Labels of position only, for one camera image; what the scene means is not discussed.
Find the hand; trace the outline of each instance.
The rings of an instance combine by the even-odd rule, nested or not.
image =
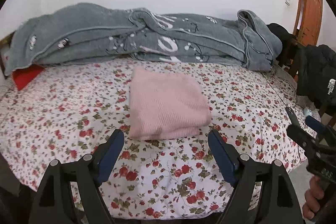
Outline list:
[[[318,185],[320,178],[313,176],[309,181],[310,189],[308,189],[304,197],[306,203],[302,207],[303,216],[307,219],[312,219],[320,209],[318,200],[322,199],[324,192],[321,187]]]

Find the black jacket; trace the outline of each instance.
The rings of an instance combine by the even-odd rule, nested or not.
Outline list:
[[[336,106],[336,52],[327,45],[308,45],[298,52],[298,56],[296,94],[307,95],[312,102]]]
[[[282,43],[282,51],[277,57],[279,61],[279,65],[282,66],[283,64],[289,63],[289,59],[294,59],[295,53],[297,51],[297,46],[292,46],[291,40],[295,39],[296,37],[289,33],[283,26],[277,23],[271,23],[267,25],[268,29],[280,39]]]

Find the the north face logo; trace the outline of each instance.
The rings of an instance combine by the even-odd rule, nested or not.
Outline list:
[[[329,89],[328,95],[330,95],[333,92],[334,87],[335,87],[335,82],[336,82],[335,79],[332,79],[332,78],[330,79],[329,85],[328,85],[328,89]]]

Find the blue gripper pad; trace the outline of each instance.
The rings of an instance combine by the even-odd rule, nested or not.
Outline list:
[[[312,116],[307,116],[305,123],[318,134],[323,134],[326,127]]]
[[[106,145],[109,145],[109,148],[98,163],[99,176],[97,178],[97,182],[99,185],[109,179],[113,167],[124,146],[124,141],[124,133],[121,130],[115,130],[106,142]]]
[[[238,183],[236,171],[238,170],[239,162],[238,159],[234,159],[233,157],[230,158],[228,152],[233,152],[232,149],[234,149],[236,157],[239,156],[239,153],[232,145],[226,144],[216,130],[210,131],[208,135],[208,144],[224,180],[229,182],[232,187],[235,187]]]

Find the wooden door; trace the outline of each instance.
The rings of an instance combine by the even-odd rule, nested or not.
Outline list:
[[[304,46],[316,45],[322,21],[323,0],[303,0],[299,1],[300,11],[302,11],[301,25],[297,28],[297,40]]]

